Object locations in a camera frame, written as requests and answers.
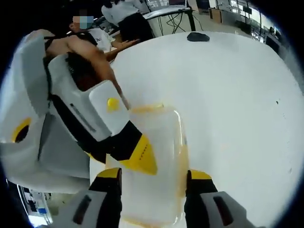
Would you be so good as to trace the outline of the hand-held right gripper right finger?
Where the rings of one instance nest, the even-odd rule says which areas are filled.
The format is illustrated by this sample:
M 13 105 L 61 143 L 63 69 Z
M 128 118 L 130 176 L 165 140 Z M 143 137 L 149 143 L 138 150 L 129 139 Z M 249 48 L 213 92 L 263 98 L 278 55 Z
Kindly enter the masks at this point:
M 218 191 L 211 176 L 188 170 L 185 219 L 188 228 L 246 228 L 246 210 L 224 191 Z

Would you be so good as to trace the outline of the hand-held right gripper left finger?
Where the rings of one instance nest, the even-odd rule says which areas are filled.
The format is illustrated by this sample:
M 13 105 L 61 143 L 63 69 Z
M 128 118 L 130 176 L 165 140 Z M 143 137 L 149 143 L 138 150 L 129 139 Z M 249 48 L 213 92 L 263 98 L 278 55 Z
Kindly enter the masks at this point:
M 122 212 L 122 169 L 97 174 L 73 211 L 77 228 L 117 228 Z

